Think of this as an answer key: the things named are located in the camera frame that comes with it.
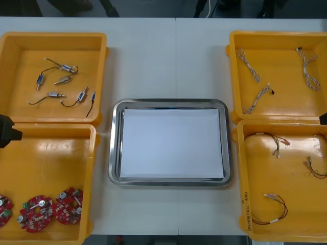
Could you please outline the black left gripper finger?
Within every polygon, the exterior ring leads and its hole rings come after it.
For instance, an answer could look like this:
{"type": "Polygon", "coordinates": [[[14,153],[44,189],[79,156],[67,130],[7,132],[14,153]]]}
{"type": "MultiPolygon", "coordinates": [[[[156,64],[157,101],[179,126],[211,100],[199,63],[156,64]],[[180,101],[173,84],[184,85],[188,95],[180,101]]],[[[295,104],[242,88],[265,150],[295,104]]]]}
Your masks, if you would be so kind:
{"type": "Polygon", "coordinates": [[[16,129],[1,130],[0,148],[5,148],[11,141],[21,141],[22,131],[16,129]]]}
{"type": "Polygon", "coordinates": [[[1,130],[11,130],[14,126],[12,119],[6,115],[0,115],[1,130]]]}

